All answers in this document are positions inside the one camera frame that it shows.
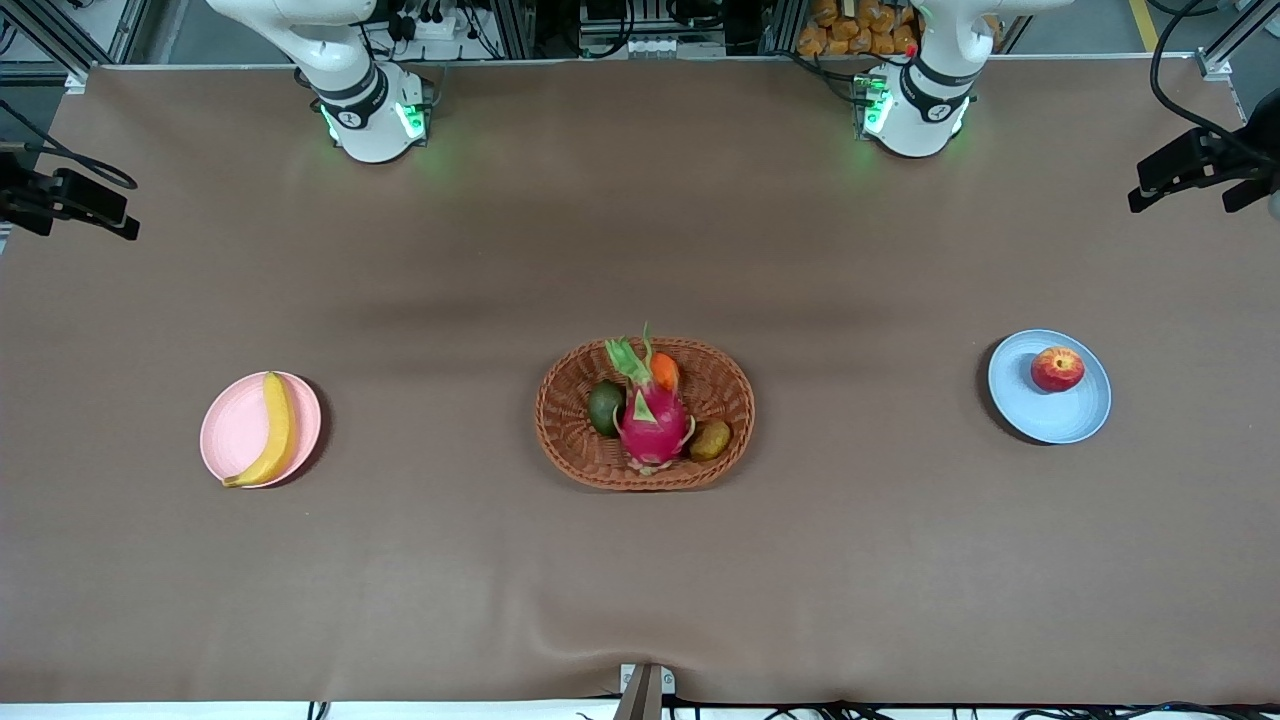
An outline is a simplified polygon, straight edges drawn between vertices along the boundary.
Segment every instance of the orange carrot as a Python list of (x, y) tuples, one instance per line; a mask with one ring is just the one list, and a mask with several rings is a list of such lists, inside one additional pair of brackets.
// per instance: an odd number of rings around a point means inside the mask
[(666, 391), (675, 391), (676, 386), (680, 384), (680, 368), (666, 352), (653, 354), (649, 360), (649, 372), (653, 373), (653, 382)]

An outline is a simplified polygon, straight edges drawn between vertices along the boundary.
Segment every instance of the red apple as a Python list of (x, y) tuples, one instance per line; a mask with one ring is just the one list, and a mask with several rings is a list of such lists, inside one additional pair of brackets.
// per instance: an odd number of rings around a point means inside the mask
[(1070, 347), (1050, 347), (1032, 360), (1032, 382), (1047, 392), (1071, 389), (1084, 378), (1084, 360)]

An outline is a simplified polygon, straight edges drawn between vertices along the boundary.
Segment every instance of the plate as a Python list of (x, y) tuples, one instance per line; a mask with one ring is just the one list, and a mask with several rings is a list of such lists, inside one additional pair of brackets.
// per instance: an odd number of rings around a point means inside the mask
[[(1084, 359), (1084, 378), (1066, 392), (1046, 392), (1032, 382), (1032, 359), (1053, 346)], [(1098, 432), (1111, 414), (1111, 380), (1084, 343), (1056, 331), (1014, 333), (996, 347), (987, 368), (991, 398), (1023, 434), (1053, 445), (1080, 442)]]
[[(302, 378), (282, 373), (293, 400), (298, 424), (298, 448), (284, 473), (270, 482), (246, 488), (265, 488), (284, 480), (306, 462), (320, 439), (320, 398)], [(223, 478), (243, 473), (257, 460), (266, 447), (266, 398), (262, 397), (262, 378), (266, 372), (241, 378), (224, 389), (205, 413), (200, 427), (200, 455), (205, 468), (221, 482)]]

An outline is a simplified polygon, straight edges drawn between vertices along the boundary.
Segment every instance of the banana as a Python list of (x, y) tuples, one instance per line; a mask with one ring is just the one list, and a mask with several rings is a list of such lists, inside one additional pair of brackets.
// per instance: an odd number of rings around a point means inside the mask
[(274, 480), (289, 465), (298, 446), (297, 423), (293, 413), (293, 400), (284, 379), (268, 373), (262, 378), (262, 396), (266, 398), (266, 447), (252, 465), (238, 475), (223, 480), (223, 487), (239, 488), (260, 486)]

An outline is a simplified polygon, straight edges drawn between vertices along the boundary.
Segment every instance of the blue plate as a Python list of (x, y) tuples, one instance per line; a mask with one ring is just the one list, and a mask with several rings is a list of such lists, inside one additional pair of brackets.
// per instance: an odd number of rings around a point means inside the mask
[[(1032, 359), (1053, 346), (1084, 359), (1084, 378), (1066, 392), (1044, 392), (1032, 382)], [(1019, 432), (1041, 442), (1066, 445), (1098, 432), (1111, 414), (1111, 380), (1083, 343), (1055, 331), (1014, 333), (996, 347), (987, 368), (996, 407)]]

